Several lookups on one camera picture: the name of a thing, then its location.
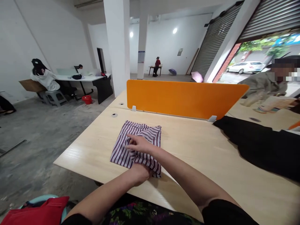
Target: orange desk divider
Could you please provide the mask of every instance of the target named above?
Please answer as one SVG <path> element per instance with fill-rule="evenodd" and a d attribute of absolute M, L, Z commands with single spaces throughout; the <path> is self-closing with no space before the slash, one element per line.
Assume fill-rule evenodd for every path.
<path fill-rule="evenodd" d="M 249 86 L 171 81 L 127 81 L 127 107 L 176 116 L 221 119 Z"/>
<path fill-rule="evenodd" d="M 294 125 L 290 126 L 288 129 L 289 129 L 289 130 L 292 130 L 293 128 L 298 127 L 298 126 L 300 126 L 300 121 L 298 121 L 298 122 L 295 123 Z"/>

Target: gray floor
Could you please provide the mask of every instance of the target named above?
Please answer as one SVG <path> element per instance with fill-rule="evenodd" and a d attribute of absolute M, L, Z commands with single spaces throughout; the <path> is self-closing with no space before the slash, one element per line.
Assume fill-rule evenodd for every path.
<path fill-rule="evenodd" d="M 188 82 L 191 77 L 162 74 L 154 78 L 146 74 L 145 79 Z M 56 107 L 32 98 L 17 103 L 16 113 L 0 114 L 1 149 L 8 150 L 27 140 L 0 158 L 0 221 L 7 210 L 40 195 L 68 195 L 80 201 L 97 188 L 93 180 L 52 164 L 115 98 L 112 95 L 100 105 L 97 93 L 92 99 L 91 105 L 71 100 Z"/>

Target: gray stool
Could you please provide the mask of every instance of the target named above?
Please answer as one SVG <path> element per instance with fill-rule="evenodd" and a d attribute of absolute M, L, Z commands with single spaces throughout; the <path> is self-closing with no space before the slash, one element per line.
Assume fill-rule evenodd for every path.
<path fill-rule="evenodd" d="M 49 102 L 49 99 L 47 98 L 45 92 L 38 92 L 37 94 L 40 97 L 42 103 L 45 103 L 46 105 L 51 105 L 51 103 Z"/>
<path fill-rule="evenodd" d="M 61 91 L 46 91 L 45 93 L 52 105 L 61 106 L 62 103 L 67 102 Z"/>

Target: metal shutter door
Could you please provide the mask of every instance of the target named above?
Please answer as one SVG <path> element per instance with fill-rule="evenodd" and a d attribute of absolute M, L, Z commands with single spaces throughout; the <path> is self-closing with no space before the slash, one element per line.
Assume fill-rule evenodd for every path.
<path fill-rule="evenodd" d="M 253 41 L 267 34 L 299 27 L 300 0 L 262 0 L 238 42 Z"/>
<path fill-rule="evenodd" d="M 206 36 L 192 68 L 192 72 L 199 72 L 203 79 L 241 6 L 242 4 L 233 6 L 223 17 L 216 18 L 215 22 L 208 26 Z"/>

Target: black sleeve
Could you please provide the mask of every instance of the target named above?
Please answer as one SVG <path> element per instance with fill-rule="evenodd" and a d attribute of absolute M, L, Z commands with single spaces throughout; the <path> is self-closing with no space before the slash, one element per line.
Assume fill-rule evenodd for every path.
<path fill-rule="evenodd" d="M 61 225 L 92 225 L 92 222 L 83 215 L 77 213 L 69 216 Z"/>
<path fill-rule="evenodd" d="M 202 216 L 205 225 L 258 225 L 258 223 L 240 207 L 222 199 L 212 200 L 209 205 L 202 210 Z"/>

